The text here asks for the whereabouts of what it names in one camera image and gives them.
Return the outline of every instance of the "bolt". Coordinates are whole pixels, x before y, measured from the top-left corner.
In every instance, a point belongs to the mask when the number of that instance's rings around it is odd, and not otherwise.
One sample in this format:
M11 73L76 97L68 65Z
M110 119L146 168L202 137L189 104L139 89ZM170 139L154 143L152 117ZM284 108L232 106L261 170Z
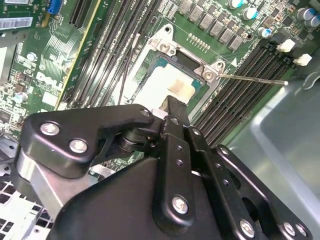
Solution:
M290 223L285 222L285 223L283 224L283 226L284 226L284 229L286 230L286 232L287 232L288 234L290 234L291 236L295 236L295 235L296 235L295 230L294 230L294 228L290 225Z
M73 152L78 153L78 154L82 154L85 151L87 151L87 149L88 149L88 145L80 139L72 140L69 143L69 147Z
M176 118L171 118L171 122L173 122L175 125L179 125L179 120Z
M160 51L163 53L167 53L170 50L170 46L166 43L162 43L160 45Z
M211 80L214 77L214 73L212 71L206 71L204 72L204 78L206 80Z
M225 155L228 155L228 151L224 148L224 147L221 147L221 152L223 152L223 154Z
M303 236L307 236L307 232L306 230L300 225L300 224L296 224L295 227L298 229L298 231L303 235Z
M60 132L60 128L54 123L47 122L40 126L40 131L45 135L54 136Z
M254 228L251 226L251 224L247 220L241 219L240 227L243 233L247 235L249 238L252 239L255 236Z
M179 196L172 198L172 206L179 214L186 214L188 212L188 204Z
M195 133L195 135L200 135L200 132L197 129L193 129L193 132Z
M150 113L148 112L148 110L141 110L140 113L146 117L150 117Z

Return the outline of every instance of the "silver metal panel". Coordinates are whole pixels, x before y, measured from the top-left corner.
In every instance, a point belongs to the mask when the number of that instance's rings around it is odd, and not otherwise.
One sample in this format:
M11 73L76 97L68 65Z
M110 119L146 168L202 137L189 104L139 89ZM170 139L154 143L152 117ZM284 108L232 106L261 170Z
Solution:
M283 87L228 144L320 239L320 84Z

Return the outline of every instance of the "white label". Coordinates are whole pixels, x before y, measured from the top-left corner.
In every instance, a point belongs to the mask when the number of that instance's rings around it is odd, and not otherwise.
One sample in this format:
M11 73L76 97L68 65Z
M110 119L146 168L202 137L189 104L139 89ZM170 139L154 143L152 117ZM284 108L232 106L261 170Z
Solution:
M30 27L33 19L33 17L0 18L0 30Z
M43 94L42 102L43 102L44 104L49 104L49 105L55 107L57 101L58 101L58 97L55 96L55 95L53 95L53 94L51 94L50 92L47 92L47 91L46 91L46 92Z
M5 4L28 4L29 0L4 0Z

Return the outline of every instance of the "integrated circuit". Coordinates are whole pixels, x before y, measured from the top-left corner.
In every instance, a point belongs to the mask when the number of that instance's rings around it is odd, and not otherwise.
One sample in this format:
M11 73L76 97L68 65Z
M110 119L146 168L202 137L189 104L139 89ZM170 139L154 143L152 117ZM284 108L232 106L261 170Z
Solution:
M11 118L10 113L3 111L3 110L0 110L0 121L1 122L8 123L8 122L10 122L10 118Z
M188 12L188 10L190 9L191 5L192 5L191 0L183 0L178 8L178 11L181 14L185 15Z
M201 7L195 6L189 15L189 19L195 23L203 12L204 10Z
M217 7L215 5L211 5L209 7L208 13L213 15L216 10L217 10Z
M265 28L269 29L274 24L274 22L275 22L275 20L272 17L267 16L265 18L265 20L263 21L262 26L264 26Z
M207 30L213 21L214 21L214 18L209 14L206 14L202 19L202 21L200 22L199 27L204 30Z
M275 8L271 13L271 16L275 18L278 15L278 13L280 13L280 10L278 8Z
M224 26L220 22L216 21L209 33L214 37L218 37L223 28Z
M294 20L287 16L284 20L283 20L283 25L285 25L286 27L289 27L292 23L294 22Z
M231 48L233 51L236 51L242 43L243 43L243 40L241 37L233 36L231 41L228 44L228 47Z
M219 37L219 41L226 44L230 41L233 35L234 33L231 30L225 29L223 34Z

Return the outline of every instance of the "barcode sticker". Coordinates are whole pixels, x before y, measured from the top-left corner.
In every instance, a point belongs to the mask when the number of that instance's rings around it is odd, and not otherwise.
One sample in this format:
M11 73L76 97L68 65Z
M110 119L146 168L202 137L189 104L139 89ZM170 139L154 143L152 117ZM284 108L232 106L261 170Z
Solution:
M4 0L5 4L28 4L29 0Z
M32 24L33 17L0 18L0 30L27 28Z

